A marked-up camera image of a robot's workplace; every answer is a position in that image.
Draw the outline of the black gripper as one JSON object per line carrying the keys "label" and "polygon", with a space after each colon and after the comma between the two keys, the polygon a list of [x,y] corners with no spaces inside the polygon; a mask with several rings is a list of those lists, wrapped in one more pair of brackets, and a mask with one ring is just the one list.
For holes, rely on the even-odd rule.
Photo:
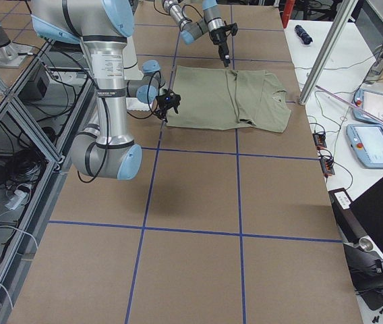
{"label": "black gripper", "polygon": [[225,67],[229,67],[231,63],[229,47],[226,43],[227,41],[227,31],[226,28],[216,28],[209,32],[210,40],[216,46],[218,46],[218,54],[220,60],[223,62]]}
{"label": "black gripper", "polygon": [[179,94],[174,93],[171,89],[164,89],[162,94],[156,96],[157,109],[154,110],[154,115],[167,123],[167,111],[174,109],[174,112],[178,113],[180,101],[181,96]]}

